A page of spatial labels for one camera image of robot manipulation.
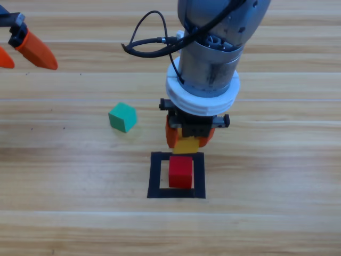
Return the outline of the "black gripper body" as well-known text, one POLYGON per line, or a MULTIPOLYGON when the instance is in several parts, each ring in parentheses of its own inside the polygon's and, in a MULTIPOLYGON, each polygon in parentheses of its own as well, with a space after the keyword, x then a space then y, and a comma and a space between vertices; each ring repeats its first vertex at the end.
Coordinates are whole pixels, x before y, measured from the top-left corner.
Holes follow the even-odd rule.
POLYGON ((10 12, 0 5, 1 27, 21 27, 25 25, 25 16, 21 12, 10 12))
POLYGON ((170 128, 182 129, 183 137, 209 137, 211 129, 227 128, 230 125, 228 114, 224 116, 197 116, 189 114, 175 106, 170 99, 160 99, 160 110, 168 111, 170 128))

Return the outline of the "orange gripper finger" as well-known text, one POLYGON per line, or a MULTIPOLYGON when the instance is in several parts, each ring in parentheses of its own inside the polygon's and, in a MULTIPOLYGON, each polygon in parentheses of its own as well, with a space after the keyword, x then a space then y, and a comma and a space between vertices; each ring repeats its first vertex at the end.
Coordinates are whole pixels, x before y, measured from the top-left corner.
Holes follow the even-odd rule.
POLYGON ((208 137, 200 137, 199 138, 199 147, 204 147, 211 140, 215 132, 215 128, 212 128, 209 132, 208 137))
POLYGON ((2 47, 0 47, 0 67, 6 69, 13 69, 15 67, 13 59, 2 47))
POLYGON ((9 45, 20 52, 28 61, 36 67, 57 70, 58 62, 51 49, 33 34, 27 25, 12 26, 9 45))
POLYGON ((166 140, 167 144, 170 149, 173 149, 176 147, 176 144, 179 140, 179 138, 182 136, 182 129, 181 128, 171 128, 169 124, 169 119, 170 117, 166 117, 166 126, 165 126, 165 131, 166 131, 166 140))

